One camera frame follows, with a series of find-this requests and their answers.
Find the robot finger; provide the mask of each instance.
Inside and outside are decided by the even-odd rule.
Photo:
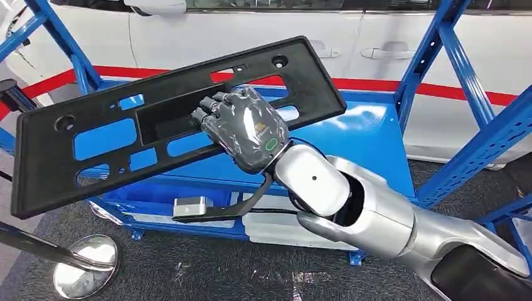
[[[210,119],[215,119],[214,116],[205,112],[201,107],[196,108],[196,110],[194,110],[191,115],[201,124],[209,121],[212,122],[212,120]]]

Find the white car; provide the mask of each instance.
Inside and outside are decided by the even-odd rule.
[[[52,0],[94,65],[175,69],[297,35],[311,40],[333,78],[350,90],[390,90],[405,72],[438,0]],[[13,4],[0,35],[33,14]],[[532,1],[472,0],[456,32],[496,113],[532,83]],[[6,59],[26,83],[72,68],[40,27]],[[409,157],[445,162],[478,131],[442,50],[417,95],[405,134]],[[45,105],[50,99],[41,100]],[[532,149],[528,137],[493,168]]]

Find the rectangular cutout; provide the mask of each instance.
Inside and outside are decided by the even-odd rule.
[[[144,94],[133,95],[118,101],[118,106],[122,110],[127,110],[128,108],[136,108],[140,105],[144,105]]]
[[[213,72],[210,74],[211,81],[213,83],[226,82],[228,80],[233,79],[233,77],[235,77],[234,73],[243,72],[247,70],[247,68],[248,67],[246,66],[246,64],[242,64],[242,65],[233,66],[233,67],[230,67],[224,70]]]
[[[155,164],[157,164],[157,154],[155,153],[154,147],[136,152],[129,157],[130,171],[138,171],[139,169]]]
[[[109,165],[107,164],[100,164],[84,169],[76,175],[76,184],[78,187],[85,187],[105,180],[109,176],[109,170]]]
[[[204,97],[227,92],[223,84],[154,103],[137,110],[144,145],[170,137],[184,137],[200,131],[199,122],[190,114]]]
[[[251,85],[266,101],[285,98],[290,93],[283,79],[279,75],[270,75],[258,80],[250,81],[244,85]]]
[[[206,133],[197,133],[168,142],[166,151],[170,157],[177,157],[200,147],[211,145],[212,143]]]
[[[135,121],[122,119],[78,134],[74,138],[74,158],[80,161],[92,158],[131,145],[136,140]]]
[[[286,122],[299,118],[299,111],[293,105],[287,105],[286,107],[278,108],[276,111]]]

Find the green light indicator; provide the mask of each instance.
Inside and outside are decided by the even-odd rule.
[[[266,151],[272,151],[276,146],[277,144],[279,143],[279,141],[277,140],[277,138],[271,138],[270,141],[268,141],[268,143],[266,143]]]

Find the black bracket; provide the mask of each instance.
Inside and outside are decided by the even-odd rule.
[[[214,83],[211,74],[232,68],[233,77]],[[345,112],[346,103],[332,84],[310,42],[295,37],[162,75],[40,108],[19,116],[13,176],[11,214],[19,218],[65,206],[162,172],[221,154],[216,144],[177,157],[167,144],[200,131],[190,113],[204,96],[230,90],[253,80],[280,76],[288,96],[271,102],[274,108],[293,105],[299,117],[288,122],[290,130]],[[120,109],[122,99],[142,94],[144,104]],[[74,138],[104,125],[131,119],[136,140],[119,149],[78,160]],[[132,171],[130,156],[154,148],[157,162]],[[107,164],[104,181],[80,186],[80,171]]]

